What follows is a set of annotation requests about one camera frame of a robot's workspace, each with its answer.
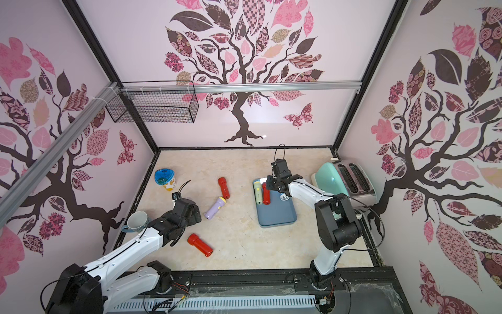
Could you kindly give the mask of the green yellow flashlight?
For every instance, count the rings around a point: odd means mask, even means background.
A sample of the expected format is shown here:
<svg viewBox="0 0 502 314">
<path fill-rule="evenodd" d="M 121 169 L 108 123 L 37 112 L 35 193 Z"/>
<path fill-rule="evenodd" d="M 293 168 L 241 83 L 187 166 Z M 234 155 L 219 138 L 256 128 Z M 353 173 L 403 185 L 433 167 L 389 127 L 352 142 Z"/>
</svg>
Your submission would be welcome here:
<svg viewBox="0 0 502 314">
<path fill-rule="evenodd" d="M 263 204 L 262 184 L 259 181 L 253 182 L 255 201 L 257 205 Z"/>
</svg>

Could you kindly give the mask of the blue plastic tray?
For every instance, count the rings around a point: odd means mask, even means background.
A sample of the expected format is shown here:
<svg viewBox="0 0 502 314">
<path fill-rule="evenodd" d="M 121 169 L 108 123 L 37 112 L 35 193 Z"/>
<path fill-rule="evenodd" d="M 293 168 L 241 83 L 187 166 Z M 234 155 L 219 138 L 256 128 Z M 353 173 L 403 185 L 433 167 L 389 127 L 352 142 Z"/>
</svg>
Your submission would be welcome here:
<svg viewBox="0 0 502 314">
<path fill-rule="evenodd" d="M 259 181 L 262 184 L 266 182 L 266 178 L 253 180 L 253 182 L 255 181 Z M 254 195 L 258 224 L 262 228 L 292 225 L 297 221 L 297 214 L 292 199 L 290 198 L 288 201 L 281 201 L 280 194 L 280 192 L 271 191 L 270 205 L 257 205 Z"/>
</svg>

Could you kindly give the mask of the purple yellow flashlight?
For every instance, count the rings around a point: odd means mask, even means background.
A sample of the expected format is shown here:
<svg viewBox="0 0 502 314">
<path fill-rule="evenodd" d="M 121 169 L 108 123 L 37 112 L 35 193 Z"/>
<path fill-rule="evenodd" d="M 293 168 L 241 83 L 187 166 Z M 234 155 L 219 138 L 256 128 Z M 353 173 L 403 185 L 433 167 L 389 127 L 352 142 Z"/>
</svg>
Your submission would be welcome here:
<svg viewBox="0 0 502 314">
<path fill-rule="evenodd" d="M 205 218 L 211 220 L 215 216 L 215 214 L 217 214 L 219 210 L 221 210 L 221 208 L 225 205 L 226 199 L 222 196 L 218 197 L 212 207 L 204 213 Z"/>
</svg>

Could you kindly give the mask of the blue white flashlight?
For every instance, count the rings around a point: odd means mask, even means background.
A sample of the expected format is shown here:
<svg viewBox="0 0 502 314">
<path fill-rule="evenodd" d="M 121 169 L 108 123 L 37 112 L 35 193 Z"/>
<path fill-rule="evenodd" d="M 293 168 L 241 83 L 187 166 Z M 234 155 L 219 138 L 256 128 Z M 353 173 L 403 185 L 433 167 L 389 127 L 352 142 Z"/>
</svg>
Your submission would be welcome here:
<svg viewBox="0 0 502 314">
<path fill-rule="evenodd" d="M 281 201 L 288 201 L 289 199 L 290 199 L 290 196 L 286 195 L 285 193 L 280 194 Z"/>
</svg>

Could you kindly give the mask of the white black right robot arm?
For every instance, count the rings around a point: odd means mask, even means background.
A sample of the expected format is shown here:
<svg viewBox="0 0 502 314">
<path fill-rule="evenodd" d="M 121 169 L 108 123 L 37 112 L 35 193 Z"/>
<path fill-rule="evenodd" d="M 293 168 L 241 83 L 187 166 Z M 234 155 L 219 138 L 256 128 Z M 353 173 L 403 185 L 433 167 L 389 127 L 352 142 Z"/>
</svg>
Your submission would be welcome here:
<svg viewBox="0 0 502 314">
<path fill-rule="evenodd" d="M 343 253 L 362 236 L 362 227 L 345 194 L 325 192 L 301 178 L 267 176 L 266 187 L 295 198 L 315 211 L 318 235 L 322 246 L 311 262 L 309 276 L 312 285 L 324 289 L 335 277 Z"/>
</svg>

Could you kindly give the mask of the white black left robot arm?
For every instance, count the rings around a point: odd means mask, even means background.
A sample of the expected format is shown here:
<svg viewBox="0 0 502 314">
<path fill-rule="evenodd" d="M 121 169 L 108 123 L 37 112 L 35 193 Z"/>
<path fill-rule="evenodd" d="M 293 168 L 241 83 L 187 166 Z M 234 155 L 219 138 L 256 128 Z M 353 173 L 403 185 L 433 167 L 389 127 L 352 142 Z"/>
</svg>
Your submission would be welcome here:
<svg viewBox="0 0 502 314">
<path fill-rule="evenodd" d="M 174 246 L 189 226 L 201 222 L 198 206 L 179 198 L 174 208 L 154 219 L 123 246 L 85 266 L 72 264 L 56 281 L 52 296 L 43 302 L 45 313 L 107 313 L 117 305 L 148 292 L 168 293 L 171 270 L 155 260 L 136 272 L 128 270 L 166 245 Z"/>
</svg>

